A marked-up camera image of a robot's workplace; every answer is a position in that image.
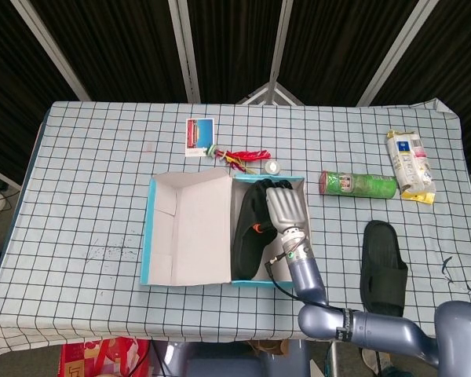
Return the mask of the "black rubber slipper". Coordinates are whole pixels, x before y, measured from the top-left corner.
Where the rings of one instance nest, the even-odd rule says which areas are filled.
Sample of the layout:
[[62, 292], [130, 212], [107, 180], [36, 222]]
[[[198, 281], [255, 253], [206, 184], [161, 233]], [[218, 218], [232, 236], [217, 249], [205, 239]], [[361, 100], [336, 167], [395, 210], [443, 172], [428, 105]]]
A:
[[275, 187], [276, 183], [270, 179], [259, 180], [243, 197], [231, 251], [233, 280], [252, 280], [261, 264], [264, 249], [277, 237], [266, 202], [266, 189]]
[[369, 221], [363, 233], [360, 296], [370, 313], [402, 317], [408, 267], [400, 255], [395, 229], [385, 221]]

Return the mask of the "red tassel ornament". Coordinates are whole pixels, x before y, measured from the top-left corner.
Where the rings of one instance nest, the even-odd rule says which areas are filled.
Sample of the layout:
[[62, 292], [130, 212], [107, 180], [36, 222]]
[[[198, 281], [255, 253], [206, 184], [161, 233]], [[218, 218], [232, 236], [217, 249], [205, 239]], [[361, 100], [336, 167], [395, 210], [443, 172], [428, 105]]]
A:
[[266, 161], [272, 158], [272, 155], [267, 150], [261, 150], [256, 152], [251, 151], [240, 151], [240, 152], [231, 152], [227, 150], [221, 150], [217, 145], [211, 145], [206, 150], [206, 155], [213, 158], [219, 159], [224, 162], [232, 169], [237, 169], [240, 172], [245, 174], [256, 174], [249, 167], [249, 163], [254, 163], [258, 161]]

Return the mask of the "red and blue postcard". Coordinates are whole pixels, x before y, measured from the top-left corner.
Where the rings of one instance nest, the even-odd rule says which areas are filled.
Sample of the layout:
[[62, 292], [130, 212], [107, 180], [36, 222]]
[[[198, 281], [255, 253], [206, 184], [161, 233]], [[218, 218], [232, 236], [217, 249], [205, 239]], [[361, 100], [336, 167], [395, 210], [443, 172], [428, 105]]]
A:
[[186, 120], [185, 156], [203, 157], [214, 144], [214, 120], [190, 118]]

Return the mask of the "brown paper bag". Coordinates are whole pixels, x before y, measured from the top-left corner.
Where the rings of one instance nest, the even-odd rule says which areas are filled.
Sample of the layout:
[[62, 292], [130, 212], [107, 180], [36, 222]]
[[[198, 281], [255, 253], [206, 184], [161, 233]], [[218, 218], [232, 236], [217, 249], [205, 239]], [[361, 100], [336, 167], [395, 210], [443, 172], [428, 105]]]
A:
[[290, 341], [284, 340], [250, 340], [246, 342], [256, 355], [267, 353], [273, 356], [287, 356]]

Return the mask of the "metal table leg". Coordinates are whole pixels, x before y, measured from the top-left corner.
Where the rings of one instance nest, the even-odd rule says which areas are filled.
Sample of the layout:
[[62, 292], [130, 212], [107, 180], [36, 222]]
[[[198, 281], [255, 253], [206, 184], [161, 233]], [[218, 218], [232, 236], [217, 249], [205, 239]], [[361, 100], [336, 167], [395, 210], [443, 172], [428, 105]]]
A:
[[337, 343], [331, 342], [324, 361], [325, 377], [339, 377]]

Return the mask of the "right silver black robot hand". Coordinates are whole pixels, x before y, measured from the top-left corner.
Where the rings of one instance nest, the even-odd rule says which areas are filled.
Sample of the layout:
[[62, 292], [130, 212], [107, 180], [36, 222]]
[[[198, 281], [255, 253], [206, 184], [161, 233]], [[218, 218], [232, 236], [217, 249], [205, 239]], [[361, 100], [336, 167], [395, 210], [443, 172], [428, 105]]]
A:
[[256, 184], [263, 193], [268, 220], [278, 233], [285, 234], [291, 229], [307, 230], [308, 218], [303, 194], [292, 185], [292, 181], [266, 178]]

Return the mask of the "blue checkered tablecloth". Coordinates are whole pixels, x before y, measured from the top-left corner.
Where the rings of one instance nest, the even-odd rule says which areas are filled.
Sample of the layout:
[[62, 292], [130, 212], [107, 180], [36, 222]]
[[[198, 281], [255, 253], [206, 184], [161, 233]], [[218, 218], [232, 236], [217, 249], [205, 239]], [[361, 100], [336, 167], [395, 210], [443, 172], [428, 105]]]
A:
[[[433, 100], [390, 107], [57, 102], [44, 118], [0, 265], [0, 355], [125, 335], [158, 340], [299, 339], [300, 304], [270, 287], [139, 282], [152, 176], [215, 166], [184, 155], [185, 123], [217, 143], [266, 150], [305, 179], [314, 254], [334, 306], [361, 308], [363, 229], [389, 222], [409, 268], [404, 314], [433, 333], [435, 308], [471, 302], [471, 184], [460, 121]], [[417, 132], [436, 200], [321, 196], [319, 174], [393, 172], [390, 130]]]

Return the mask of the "green chips can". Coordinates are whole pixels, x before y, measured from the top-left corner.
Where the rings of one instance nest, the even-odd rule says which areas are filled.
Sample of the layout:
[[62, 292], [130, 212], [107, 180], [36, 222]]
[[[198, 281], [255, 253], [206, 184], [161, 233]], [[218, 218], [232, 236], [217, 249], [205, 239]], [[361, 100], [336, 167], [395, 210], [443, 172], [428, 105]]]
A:
[[319, 177], [319, 193], [323, 195], [392, 199], [397, 188], [394, 177], [381, 175], [324, 170]]

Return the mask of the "red patterned bag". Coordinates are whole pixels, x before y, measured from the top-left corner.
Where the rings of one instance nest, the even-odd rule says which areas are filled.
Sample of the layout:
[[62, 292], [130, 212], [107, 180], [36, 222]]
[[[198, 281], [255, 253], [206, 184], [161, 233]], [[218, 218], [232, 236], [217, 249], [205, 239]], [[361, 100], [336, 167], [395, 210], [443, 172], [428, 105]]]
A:
[[124, 337], [65, 344], [57, 377], [152, 377], [150, 345]]

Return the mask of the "grey sneaker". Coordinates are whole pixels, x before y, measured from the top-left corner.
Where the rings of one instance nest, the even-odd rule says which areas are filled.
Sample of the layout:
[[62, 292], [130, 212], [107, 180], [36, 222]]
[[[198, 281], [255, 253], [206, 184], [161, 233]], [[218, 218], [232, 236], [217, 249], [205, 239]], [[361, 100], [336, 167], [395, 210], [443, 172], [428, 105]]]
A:
[[362, 349], [361, 356], [365, 365], [372, 370], [377, 377], [385, 377], [389, 373], [389, 369], [393, 367], [388, 353]]

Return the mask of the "open blue cardboard shoe box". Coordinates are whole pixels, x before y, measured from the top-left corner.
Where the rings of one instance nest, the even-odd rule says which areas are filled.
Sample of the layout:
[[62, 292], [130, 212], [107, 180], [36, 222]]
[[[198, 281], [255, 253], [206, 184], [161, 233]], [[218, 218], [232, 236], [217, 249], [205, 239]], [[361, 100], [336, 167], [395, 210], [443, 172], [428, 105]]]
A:
[[234, 284], [269, 286], [276, 280], [292, 284], [283, 247], [277, 237], [265, 249], [252, 280], [233, 280], [231, 251], [239, 211], [248, 188], [263, 179], [292, 181], [303, 194], [308, 218], [305, 180], [293, 176], [239, 174], [213, 168], [198, 173], [169, 172], [152, 177], [145, 210], [141, 257], [143, 285], [195, 286]]

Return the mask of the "white metal partition foot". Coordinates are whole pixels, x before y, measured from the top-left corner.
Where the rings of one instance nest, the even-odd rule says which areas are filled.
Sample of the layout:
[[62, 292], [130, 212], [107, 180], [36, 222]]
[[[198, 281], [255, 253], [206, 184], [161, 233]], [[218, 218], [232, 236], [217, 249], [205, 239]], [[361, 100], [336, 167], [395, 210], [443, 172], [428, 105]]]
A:
[[303, 106], [304, 103], [278, 82], [271, 88], [269, 82], [247, 94], [237, 102], [244, 105]]

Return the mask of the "white partition post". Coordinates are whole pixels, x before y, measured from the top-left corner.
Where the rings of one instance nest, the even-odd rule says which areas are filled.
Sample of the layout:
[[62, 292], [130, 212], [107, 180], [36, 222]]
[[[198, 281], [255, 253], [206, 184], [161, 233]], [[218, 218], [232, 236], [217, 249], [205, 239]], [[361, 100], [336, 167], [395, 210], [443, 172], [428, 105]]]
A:
[[276, 86], [277, 79], [279, 77], [293, 4], [294, 0], [282, 0], [279, 23], [276, 32], [276, 42], [272, 56], [268, 90], [271, 90]]
[[35, 36], [38, 43], [44, 49], [54, 66], [62, 75], [66, 83], [73, 90], [80, 101], [91, 101], [90, 95], [82, 84], [82, 81], [75, 74], [68, 59], [61, 51], [54, 37], [48, 30], [40, 15], [35, 10], [30, 0], [10, 0], [11, 4], [18, 12], [20, 18]]
[[440, 0], [417, 1], [417, 4], [368, 83], [367, 88], [358, 100], [357, 107], [369, 106], [375, 99], [439, 2]]
[[200, 104], [202, 101], [188, 11], [188, 0], [168, 0], [168, 5], [187, 100], [188, 103]]

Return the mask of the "white and yellow snack bag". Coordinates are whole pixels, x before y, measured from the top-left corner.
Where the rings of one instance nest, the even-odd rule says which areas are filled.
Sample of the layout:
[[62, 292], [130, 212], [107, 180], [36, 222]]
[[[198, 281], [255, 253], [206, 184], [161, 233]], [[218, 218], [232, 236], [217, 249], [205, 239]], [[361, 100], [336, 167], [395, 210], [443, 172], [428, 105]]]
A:
[[386, 146], [402, 199], [433, 204], [436, 185], [418, 133], [390, 130]]

